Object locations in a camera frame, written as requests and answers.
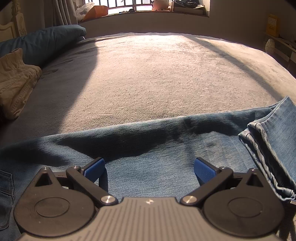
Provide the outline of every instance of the blue pillow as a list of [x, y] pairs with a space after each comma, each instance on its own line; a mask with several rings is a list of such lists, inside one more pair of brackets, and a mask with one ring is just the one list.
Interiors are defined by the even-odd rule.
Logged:
[[0, 57], [16, 48], [22, 48], [25, 64], [41, 66], [54, 53], [85, 35], [85, 28], [79, 25], [64, 25], [38, 30], [26, 36], [0, 42]]

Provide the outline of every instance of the headboard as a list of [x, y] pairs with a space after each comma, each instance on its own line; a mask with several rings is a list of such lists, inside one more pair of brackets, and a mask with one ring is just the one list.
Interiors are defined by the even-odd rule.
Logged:
[[12, 0], [11, 10], [11, 22], [0, 25], [0, 42], [27, 34], [24, 15], [20, 12], [18, 0]]

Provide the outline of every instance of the gray curtain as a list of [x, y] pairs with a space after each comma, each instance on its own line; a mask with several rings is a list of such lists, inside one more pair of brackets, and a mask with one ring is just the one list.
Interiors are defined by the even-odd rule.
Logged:
[[45, 27], [78, 24], [72, 0], [44, 0]]

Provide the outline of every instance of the ribbed gray panel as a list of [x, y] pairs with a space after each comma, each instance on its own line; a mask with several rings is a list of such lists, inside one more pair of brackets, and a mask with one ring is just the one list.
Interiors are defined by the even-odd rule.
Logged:
[[[23, 235], [19, 241], [38, 241]], [[210, 226], [195, 207], [186, 207], [173, 197], [130, 198], [115, 206], [102, 207], [84, 229], [58, 241], [238, 241]], [[275, 235], [260, 241], [278, 241]]]

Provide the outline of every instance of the blue jeans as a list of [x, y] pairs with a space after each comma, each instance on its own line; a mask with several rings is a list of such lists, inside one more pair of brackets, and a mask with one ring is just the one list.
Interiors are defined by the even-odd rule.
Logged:
[[193, 170], [197, 156], [235, 172], [258, 166], [281, 200], [293, 199], [295, 117], [294, 104], [285, 98], [263, 108], [109, 126], [2, 148], [0, 208], [6, 212], [0, 217], [0, 240], [20, 235], [13, 209], [41, 167], [62, 171], [98, 156], [106, 161], [109, 193], [118, 199], [179, 199], [199, 186]]

